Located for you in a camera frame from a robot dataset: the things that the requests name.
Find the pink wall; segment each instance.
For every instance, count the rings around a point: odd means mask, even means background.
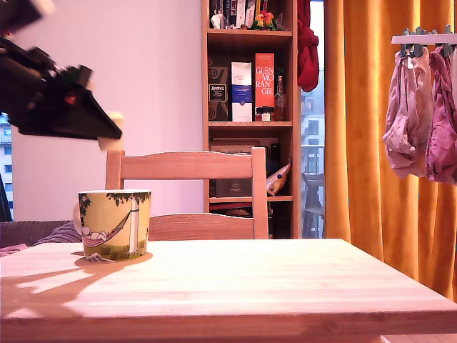
[[[59,66],[93,69],[94,96],[125,116],[126,154],[202,149],[200,0],[54,0],[16,37]],[[15,220],[70,219],[79,191],[103,189],[95,141],[13,133]],[[153,191],[152,214],[201,212],[202,183],[126,182]]]

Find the red garment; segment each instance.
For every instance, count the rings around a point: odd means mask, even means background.
[[[319,38],[309,28],[311,0],[298,0],[298,85],[312,91],[319,81],[317,46]]]

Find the small toy figure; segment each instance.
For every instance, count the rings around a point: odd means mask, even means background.
[[[258,14],[256,18],[254,19],[254,23],[252,23],[252,29],[253,30],[263,30],[263,14]]]
[[[276,30],[276,23],[271,12],[265,15],[265,27],[267,30]]]
[[[219,11],[219,13],[217,13],[216,10],[214,10],[214,14],[211,17],[211,23],[213,24],[215,29],[221,29],[221,17],[221,12]]]

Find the tabletop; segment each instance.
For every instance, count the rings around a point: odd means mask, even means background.
[[[112,263],[50,243],[0,263],[2,342],[457,332],[457,304],[339,239],[149,242]]]

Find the yellow curtain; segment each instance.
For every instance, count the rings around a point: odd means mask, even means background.
[[[382,141],[400,49],[391,37],[417,26],[443,33],[455,7],[454,0],[324,1],[326,236],[457,301],[457,188],[400,180]]]

